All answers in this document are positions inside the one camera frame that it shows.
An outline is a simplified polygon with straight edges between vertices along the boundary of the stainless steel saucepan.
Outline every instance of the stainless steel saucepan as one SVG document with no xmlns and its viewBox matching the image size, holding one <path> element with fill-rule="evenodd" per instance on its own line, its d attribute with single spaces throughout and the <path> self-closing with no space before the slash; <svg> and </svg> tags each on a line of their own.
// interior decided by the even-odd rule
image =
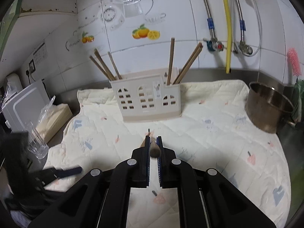
<svg viewBox="0 0 304 228">
<path fill-rule="evenodd" d="M 275 133 L 281 122 L 303 130 L 303 123 L 291 121 L 294 107 L 291 101 L 269 87 L 259 82 L 251 82 L 248 93 L 246 112 L 252 123 L 268 133 Z"/>
</svg>

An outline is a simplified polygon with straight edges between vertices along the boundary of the pink brush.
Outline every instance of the pink brush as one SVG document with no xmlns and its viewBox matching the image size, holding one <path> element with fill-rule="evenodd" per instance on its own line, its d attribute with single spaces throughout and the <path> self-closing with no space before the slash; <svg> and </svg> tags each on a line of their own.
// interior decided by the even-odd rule
<svg viewBox="0 0 304 228">
<path fill-rule="evenodd" d="M 289 48 L 287 52 L 287 58 L 289 64 L 292 66 L 293 75 L 299 77 L 302 75 L 301 69 L 300 69 L 300 62 L 298 58 L 298 53 L 295 50 L 295 48 Z"/>
</svg>

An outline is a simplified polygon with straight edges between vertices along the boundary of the white quilted mat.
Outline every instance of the white quilted mat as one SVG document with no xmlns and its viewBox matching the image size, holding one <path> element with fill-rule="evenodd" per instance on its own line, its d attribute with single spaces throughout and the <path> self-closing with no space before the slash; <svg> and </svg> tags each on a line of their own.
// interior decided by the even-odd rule
<svg viewBox="0 0 304 228">
<path fill-rule="evenodd" d="M 62 143 L 50 149 L 45 167 L 80 165 L 84 171 L 48 188 L 65 191 L 92 168 L 115 168 L 131 157 L 150 128 L 177 158 L 200 170 L 216 168 L 284 227 L 291 199 L 287 161 L 278 137 L 248 119 L 248 91 L 242 81 L 184 83 L 181 117 L 125 123 L 111 89 L 79 90 L 80 113 L 65 128 Z M 156 160 L 151 160 L 150 186 L 131 189 L 127 227 L 179 227 L 177 191 L 159 187 Z"/>
</svg>

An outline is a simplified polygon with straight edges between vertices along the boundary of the yellow hose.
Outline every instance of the yellow hose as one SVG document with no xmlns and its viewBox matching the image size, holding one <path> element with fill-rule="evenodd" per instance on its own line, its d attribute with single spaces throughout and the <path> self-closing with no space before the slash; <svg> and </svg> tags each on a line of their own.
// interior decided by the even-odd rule
<svg viewBox="0 0 304 228">
<path fill-rule="evenodd" d="M 231 72 L 230 69 L 230 62 L 231 62 L 231 47 L 232 47 L 232 26 L 231 26 L 231 16 L 229 10 L 228 0 L 223 0 L 225 14 L 226 14 L 226 21 L 227 21 L 227 51 L 226 51 L 226 74 Z"/>
</svg>

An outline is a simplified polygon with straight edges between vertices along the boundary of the beige plastic basket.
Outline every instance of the beige plastic basket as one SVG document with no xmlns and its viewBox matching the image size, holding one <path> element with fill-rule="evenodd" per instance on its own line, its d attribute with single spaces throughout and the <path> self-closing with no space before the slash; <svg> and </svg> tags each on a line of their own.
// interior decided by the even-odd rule
<svg viewBox="0 0 304 228">
<path fill-rule="evenodd" d="M 167 86 L 168 69 L 155 69 L 121 75 L 122 80 L 110 81 L 123 120 L 151 121 L 181 115 L 180 84 Z M 171 82 L 178 68 L 172 68 Z"/>
</svg>

